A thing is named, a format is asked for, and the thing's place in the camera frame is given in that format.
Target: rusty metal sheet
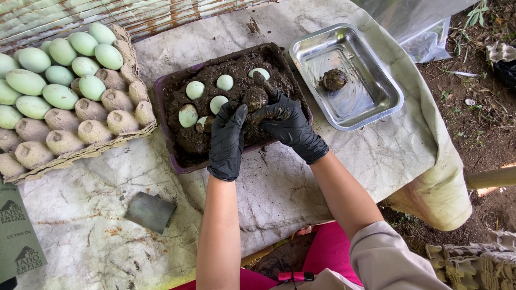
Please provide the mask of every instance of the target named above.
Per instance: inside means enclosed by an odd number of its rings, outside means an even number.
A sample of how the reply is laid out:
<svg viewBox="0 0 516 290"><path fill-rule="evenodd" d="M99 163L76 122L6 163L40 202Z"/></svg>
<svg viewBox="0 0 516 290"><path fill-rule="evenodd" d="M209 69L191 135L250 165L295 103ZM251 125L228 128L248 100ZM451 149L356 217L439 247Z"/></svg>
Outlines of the rusty metal sheet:
<svg viewBox="0 0 516 290"><path fill-rule="evenodd" d="M133 39L269 0L7 0L0 4L0 52L118 22Z"/></svg>

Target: dirt ground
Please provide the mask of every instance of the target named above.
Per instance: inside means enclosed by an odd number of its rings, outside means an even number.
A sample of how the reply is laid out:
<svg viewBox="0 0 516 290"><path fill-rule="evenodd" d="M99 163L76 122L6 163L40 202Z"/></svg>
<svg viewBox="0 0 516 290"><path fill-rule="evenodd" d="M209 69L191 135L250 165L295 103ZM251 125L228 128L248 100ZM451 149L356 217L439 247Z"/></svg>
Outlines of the dirt ground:
<svg viewBox="0 0 516 290"><path fill-rule="evenodd" d="M494 78L485 54L486 45L496 40L516 45L516 2L493 0L488 1L488 6L485 27L477 23L464 29L473 7L452 17L446 47L452 58L417 65L462 158L465 174L516 165L516 93L507 91ZM460 76L451 71L476 73L480 77ZM466 104L468 99L475 105ZM487 241L488 228L516 231L516 187L490 192L473 190L470 200L473 214L463 226L450 232L435 230L390 208L381 210L409 247L420 255L426 255L426 243L468 245Z"/></svg>

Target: gloved hand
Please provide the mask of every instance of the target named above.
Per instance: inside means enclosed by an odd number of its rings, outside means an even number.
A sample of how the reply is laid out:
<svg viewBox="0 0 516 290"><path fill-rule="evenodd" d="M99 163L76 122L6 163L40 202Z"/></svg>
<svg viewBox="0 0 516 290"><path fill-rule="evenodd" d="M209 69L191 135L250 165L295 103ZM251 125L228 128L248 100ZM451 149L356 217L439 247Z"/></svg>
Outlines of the gloved hand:
<svg viewBox="0 0 516 290"><path fill-rule="evenodd" d="M230 114L229 102L222 105L212 124L212 148L209 151L208 171L216 178L233 181L240 172L244 134L240 134L246 119L247 106L238 107Z"/></svg>
<svg viewBox="0 0 516 290"><path fill-rule="evenodd" d="M292 147L308 165L326 155L330 149L308 124L301 105L272 87L259 72L253 74L253 79L255 85L264 88L269 103L273 104L258 109L248 121L262 125L281 143Z"/></svg>

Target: beige sleeve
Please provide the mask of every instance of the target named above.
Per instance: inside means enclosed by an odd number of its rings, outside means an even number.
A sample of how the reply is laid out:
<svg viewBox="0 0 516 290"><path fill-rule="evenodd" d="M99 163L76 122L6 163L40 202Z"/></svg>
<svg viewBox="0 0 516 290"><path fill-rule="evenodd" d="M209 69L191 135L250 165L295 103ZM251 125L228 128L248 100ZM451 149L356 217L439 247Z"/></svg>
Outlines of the beige sleeve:
<svg viewBox="0 0 516 290"><path fill-rule="evenodd" d="M368 290L447 289L430 263L412 253L385 221L359 231L351 241L353 270Z"/></svg>

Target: wooden pole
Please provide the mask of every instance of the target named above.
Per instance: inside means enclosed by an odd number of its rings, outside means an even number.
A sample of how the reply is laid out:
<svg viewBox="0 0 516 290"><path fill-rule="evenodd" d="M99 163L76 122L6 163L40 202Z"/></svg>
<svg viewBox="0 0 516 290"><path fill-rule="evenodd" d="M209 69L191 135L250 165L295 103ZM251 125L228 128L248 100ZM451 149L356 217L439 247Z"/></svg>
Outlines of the wooden pole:
<svg viewBox="0 0 516 290"><path fill-rule="evenodd" d="M464 176L464 180L468 190L513 186L516 185L516 166L471 173Z"/></svg>

